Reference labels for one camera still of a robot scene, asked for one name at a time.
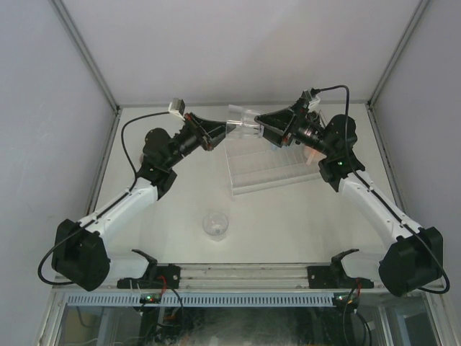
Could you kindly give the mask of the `pink ceramic mug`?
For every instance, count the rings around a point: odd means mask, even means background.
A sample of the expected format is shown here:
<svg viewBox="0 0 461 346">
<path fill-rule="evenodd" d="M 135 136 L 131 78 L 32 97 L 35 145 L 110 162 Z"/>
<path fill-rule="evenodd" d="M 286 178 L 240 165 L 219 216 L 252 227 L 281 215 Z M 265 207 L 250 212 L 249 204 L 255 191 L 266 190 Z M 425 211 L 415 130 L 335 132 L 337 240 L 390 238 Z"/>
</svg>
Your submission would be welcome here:
<svg viewBox="0 0 461 346">
<path fill-rule="evenodd" d="M 310 147 L 305 147 L 304 148 L 304 156 L 306 158 L 306 164 L 307 165 L 314 165 L 318 164 L 319 161 L 324 159 L 326 156 L 319 151 L 316 151 L 315 149 L 312 149 Z"/>
</svg>

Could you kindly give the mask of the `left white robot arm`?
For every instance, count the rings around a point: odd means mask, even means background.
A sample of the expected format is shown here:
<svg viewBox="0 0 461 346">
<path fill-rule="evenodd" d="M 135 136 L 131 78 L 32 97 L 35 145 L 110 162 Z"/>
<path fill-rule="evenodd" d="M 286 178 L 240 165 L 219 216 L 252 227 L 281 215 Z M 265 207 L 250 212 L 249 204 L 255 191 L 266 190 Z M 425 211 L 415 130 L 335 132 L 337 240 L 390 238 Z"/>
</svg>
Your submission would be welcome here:
<svg viewBox="0 0 461 346">
<path fill-rule="evenodd" d="M 182 117 L 183 126 L 170 136 L 163 128 L 148 131 L 143 160 L 135 169 L 134 181 L 124 192 L 99 210 L 81 218 L 61 222 L 50 253 L 51 267 L 87 291 L 106 280 L 141 279 L 154 274 L 157 261 L 139 249 L 129 254 L 108 252 L 108 246 L 124 225 L 161 199 L 177 175 L 173 170 L 195 149 L 212 151 L 235 126 L 228 122 L 206 120 L 193 113 Z"/>
</svg>

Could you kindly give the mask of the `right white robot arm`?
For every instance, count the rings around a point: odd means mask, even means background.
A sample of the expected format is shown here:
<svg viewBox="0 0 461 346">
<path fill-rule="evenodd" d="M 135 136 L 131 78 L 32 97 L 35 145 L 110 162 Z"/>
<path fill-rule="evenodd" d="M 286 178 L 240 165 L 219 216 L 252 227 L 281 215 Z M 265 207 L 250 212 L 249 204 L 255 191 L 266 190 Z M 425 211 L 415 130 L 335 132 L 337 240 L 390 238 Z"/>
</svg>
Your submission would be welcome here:
<svg viewBox="0 0 461 346">
<path fill-rule="evenodd" d="M 301 97 L 285 109 L 257 115 L 255 121 L 276 146 L 296 142 L 323 154 L 318 163 L 323 180 L 361 212 L 385 247 L 384 254 L 347 250 L 332 265 L 344 278 L 381 282 L 397 297 L 413 290 L 429 292 L 428 284 L 447 279 L 441 233 L 412 220 L 376 187 L 353 152 L 356 124 L 347 112 L 323 125 L 311 105 Z"/>
</svg>

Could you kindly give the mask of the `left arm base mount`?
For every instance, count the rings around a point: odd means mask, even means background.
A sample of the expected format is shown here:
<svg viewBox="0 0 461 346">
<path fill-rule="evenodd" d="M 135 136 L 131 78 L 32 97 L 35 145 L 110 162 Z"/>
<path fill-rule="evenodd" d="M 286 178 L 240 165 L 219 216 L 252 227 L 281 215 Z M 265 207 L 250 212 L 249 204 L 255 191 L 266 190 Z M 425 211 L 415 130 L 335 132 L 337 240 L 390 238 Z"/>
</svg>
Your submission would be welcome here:
<svg viewBox="0 0 461 346">
<path fill-rule="evenodd" d="M 132 249 L 130 269 L 117 280 L 119 289 L 177 289 L 181 278 L 181 267 L 175 264 L 159 264 L 157 259 L 139 250 Z"/>
</svg>

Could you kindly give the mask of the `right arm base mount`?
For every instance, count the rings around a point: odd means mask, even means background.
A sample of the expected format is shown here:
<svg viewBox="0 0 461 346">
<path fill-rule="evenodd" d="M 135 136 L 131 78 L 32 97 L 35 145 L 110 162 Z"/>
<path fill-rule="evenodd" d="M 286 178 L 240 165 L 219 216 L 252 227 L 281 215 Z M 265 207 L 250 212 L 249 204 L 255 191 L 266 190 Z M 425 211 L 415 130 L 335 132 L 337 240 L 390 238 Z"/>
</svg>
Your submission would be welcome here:
<svg viewBox="0 0 461 346">
<path fill-rule="evenodd" d="M 358 252 L 358 249 L 349 249 L 331 258 L 329 264 L 307 266 L 309 288 L 352 288 L 356 283 L 360 283 L 363 288 L 371 289 L 375 285 L 371 280 L 365 278 L 351 278 L 346 275 L 341 260 L 345 256 Z"/>
</svg>

